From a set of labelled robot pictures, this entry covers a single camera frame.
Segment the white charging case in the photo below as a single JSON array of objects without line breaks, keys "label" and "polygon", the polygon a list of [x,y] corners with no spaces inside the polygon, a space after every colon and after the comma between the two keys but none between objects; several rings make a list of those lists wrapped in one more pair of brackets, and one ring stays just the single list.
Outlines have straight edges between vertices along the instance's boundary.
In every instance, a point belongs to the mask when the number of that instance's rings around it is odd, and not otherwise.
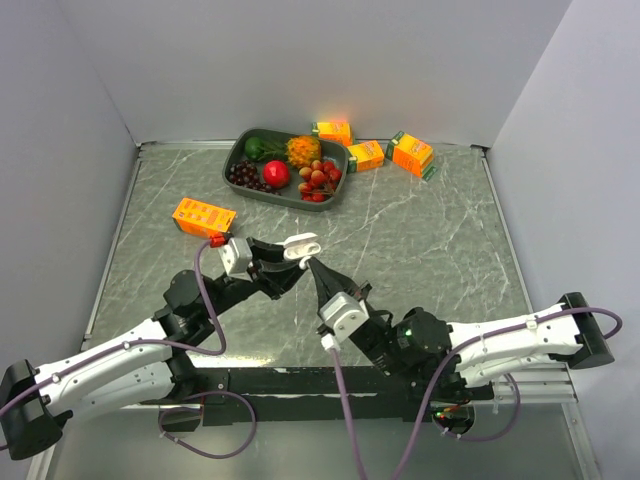
[{"label": "white charging case", "polygon": [[322,248],[318,239],[319,237],[314,233],[301,233],[288,237],[282,243],[283,257],[293,261],[319,254]]}]

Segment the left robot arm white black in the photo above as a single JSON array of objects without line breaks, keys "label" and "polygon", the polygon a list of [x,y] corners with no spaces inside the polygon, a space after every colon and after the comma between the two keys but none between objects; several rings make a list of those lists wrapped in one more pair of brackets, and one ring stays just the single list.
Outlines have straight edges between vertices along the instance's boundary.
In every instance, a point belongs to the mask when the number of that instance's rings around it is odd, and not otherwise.
[{"label": "left robot arm white black", "polygon": [[13,460],[55,445],[71,419],[92,418],[155,400],[184,402],[198,387],[189,355],[220,356],[227,341],[220,314],[261,292],[276,300],[304,273],[320,246],[314,234],[279,243],[218,234],[202,250],[218,250],[224,272],[211,279],[196,258],[171,280],[165,305],[124,334],[69,358],[33,366],[21,360],[1,381],[2,450]]}]

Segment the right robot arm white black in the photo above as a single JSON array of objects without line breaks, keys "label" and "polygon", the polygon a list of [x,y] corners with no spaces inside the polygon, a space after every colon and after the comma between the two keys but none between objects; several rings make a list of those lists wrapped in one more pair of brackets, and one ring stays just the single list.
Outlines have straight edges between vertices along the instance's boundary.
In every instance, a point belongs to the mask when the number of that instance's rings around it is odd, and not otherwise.
[{"label": "right robot arm white black", "polygon": [[357,285],[317,259],[308,267],[325,349],[349,341],[384,376],[433,384],[448,398],[539,364],[589,369],[614,360],[596,320],[600,309],[579,292],[545,310],[489,322],[446,322],[421,307],[395,321],[389,311],[370,305],[369,284]]}]

